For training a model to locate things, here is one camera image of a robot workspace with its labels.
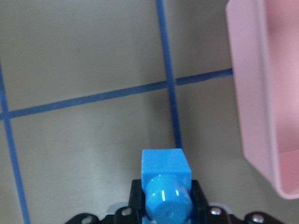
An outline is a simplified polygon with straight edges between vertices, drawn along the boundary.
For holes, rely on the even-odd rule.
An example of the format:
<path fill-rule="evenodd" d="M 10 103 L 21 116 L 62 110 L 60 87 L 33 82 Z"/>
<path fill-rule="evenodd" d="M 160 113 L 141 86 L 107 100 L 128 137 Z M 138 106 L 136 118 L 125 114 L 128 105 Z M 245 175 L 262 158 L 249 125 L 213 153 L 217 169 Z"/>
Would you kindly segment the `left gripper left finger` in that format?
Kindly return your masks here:
<path fill-rule="evenodd" d="M 142 189 L 141 179 L 135 179 L 131 182 L 128 207 L 131 211 L 129 218 L 132 224 L 146 224 L 145 214 L 145 194 Z"/>

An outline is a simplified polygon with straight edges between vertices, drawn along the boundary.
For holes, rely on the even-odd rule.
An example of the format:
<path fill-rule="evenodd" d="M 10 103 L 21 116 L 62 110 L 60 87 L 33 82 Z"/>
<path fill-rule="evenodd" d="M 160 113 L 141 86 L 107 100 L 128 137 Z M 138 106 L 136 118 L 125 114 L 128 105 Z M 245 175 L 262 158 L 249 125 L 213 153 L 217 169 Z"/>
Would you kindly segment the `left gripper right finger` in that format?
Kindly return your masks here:
<path fill-rule="evenodd" d="M 206 196 L 200 186 L 200 183 L 197 180 L 192 180 L 191 200 L 192 200 L 191 223 L 207 224 L 208 209 L 210 207 L 209 207 L 208 200 L 206 199 Z"/>

